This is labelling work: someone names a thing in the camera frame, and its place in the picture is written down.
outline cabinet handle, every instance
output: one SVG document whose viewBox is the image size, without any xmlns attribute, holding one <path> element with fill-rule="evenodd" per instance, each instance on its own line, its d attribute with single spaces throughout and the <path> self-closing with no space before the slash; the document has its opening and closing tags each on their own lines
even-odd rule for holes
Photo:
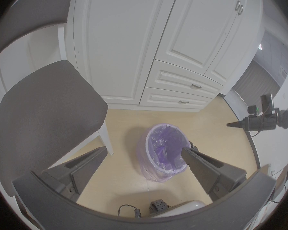
<svg viewBox="0 0 288 230">
<path fill-rule="evenodd" d="M 191 88 L 192 88 L 192 89 L 195 89 L 195 90 L 198 90 L 198 89 L 201 89 L 201 86 L 197 86 L 197 85 L 195 85 L 195 84 L 192 84 L 192 85 L 191 85 Z"/>
<path fill-rule="evenodd" d="M 235 11 L 237 11 L 240 7 L 240 1 L 237 2 L 237 5 L 236 5 L 236 8 L 235 8 Z"/>
<path fill-rule="evenodd" d="M 241 15 L 243 12 L 243 6 L 241 5 L 238 15 Z"/>
</svg>

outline drawer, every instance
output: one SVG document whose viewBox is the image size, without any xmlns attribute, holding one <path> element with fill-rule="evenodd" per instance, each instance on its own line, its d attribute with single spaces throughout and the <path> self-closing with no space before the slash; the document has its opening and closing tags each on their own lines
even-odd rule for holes
<svg viewBox="0 0 288 230">
<path fill-rule="evenodd" d="M 146 87 L 196 94 L 212 99 L 223 88 L 203 75 L 159 60 L 153 62 Z"/>
<path fill-rule="evenodd" d="M 211 101 L 212 99 L 203 96 L 145 87 L 140 105 L 189 108 L 200 111 Z"/>
</svg>

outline trash bin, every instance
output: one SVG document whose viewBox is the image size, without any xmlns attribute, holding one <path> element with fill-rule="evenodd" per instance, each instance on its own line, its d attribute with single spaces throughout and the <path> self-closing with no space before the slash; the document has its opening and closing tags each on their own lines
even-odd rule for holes
<svg viewBox="0 0 288 230">
<path fill-rule="evenodd" d="M 183 147 L 190 147 L 190 142 L 178 127 L 158 124 L 147 129 L 136 148 L 142 174 L 150 181 L 165 182 L 185 171 Z"/>
</svg>

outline trash can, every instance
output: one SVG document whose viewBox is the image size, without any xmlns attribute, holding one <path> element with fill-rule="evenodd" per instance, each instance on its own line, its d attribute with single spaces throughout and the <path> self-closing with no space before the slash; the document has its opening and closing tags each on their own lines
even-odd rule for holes
<svg viewBox="0 0 288 230">
<path fill-rule="evenodd" d="M 165 182 L 186 170 L 181 156 L 190 142 L 181 130 L 170 124 L 158 124 L 147 129 L 137 144 L 137 157 L 144 177 L 154 182 Z"/>
</svg>

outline beige floor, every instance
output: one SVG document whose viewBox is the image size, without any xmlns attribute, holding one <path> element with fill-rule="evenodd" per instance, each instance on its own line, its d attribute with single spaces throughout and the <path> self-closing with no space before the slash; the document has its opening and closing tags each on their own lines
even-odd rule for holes
<svg viewBox="0 0 288 230">
<path fill-rule="evenodd" d="M 150 202 L 157 199 L 169 205 L 190 200 L 210 204 L 211 199 L 189 168 L 164 183 L 147 181 L 139 169 L 136 144 L 150 126 L 170 123 L 178 126 L 200 152 L 243 168 L 250 176 L 257 170 L 254 154 L 242 129 L 226 127 L 234 121 L 237 118 L 220 97 L 199 113 L 109 109 L 106 124 L 114 154 L 107 155 L 77 203 L 112 215 L 117 215 L 120 205 L 131 204 L 143 216 L 149 214 Z M 96 138 L 73 158 L 101 146 Z M 121 216 L 134 217 L 134 209 L 123 207 Z"/>
</svg>

